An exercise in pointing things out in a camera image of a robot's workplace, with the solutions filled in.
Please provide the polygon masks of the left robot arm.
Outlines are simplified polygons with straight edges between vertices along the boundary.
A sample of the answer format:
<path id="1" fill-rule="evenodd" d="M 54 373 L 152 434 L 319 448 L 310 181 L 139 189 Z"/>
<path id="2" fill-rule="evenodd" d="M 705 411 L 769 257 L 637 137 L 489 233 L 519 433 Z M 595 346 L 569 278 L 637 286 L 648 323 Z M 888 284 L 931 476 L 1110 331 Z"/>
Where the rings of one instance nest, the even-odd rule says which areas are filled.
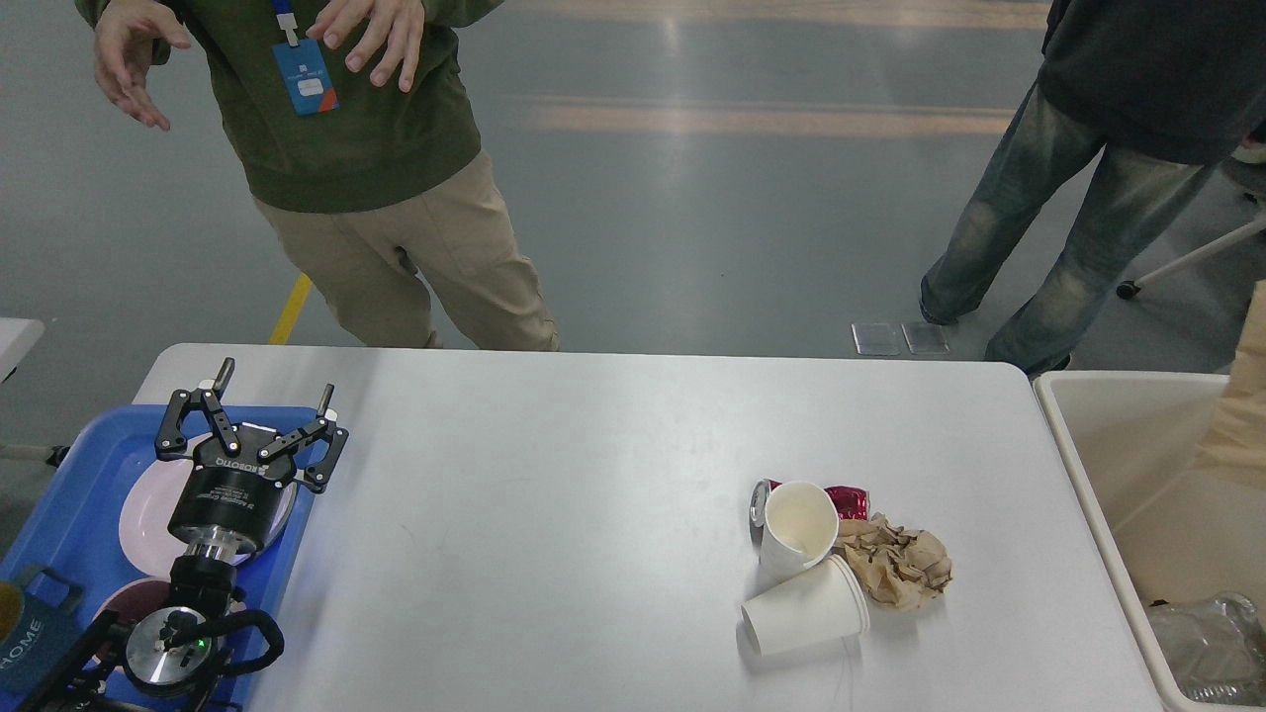
<path id="1" fill-rule="evenodd" d="M 114 611 L 96 616 L 19 709 L 127 709 L 105 694 L 108 677 L 122 668 L 141 694 L 200 711 L 222 682 L 271 666 L 284 652 L 273 617 L 247 607 L 235 557 L 266 549 L 272 524 L 287 518 L 287 492 L 327 490 L 349 433 L 330 410 L 333 385 L 311 421 L 291 431 L 230 421 L 222 397 L 233 370 L 225 359 L 211 383 L 173 391 L 154 432 L 154 459 L 191 466 L 166 526 L 184 550 L 163 602 L 135 623 Z"/>

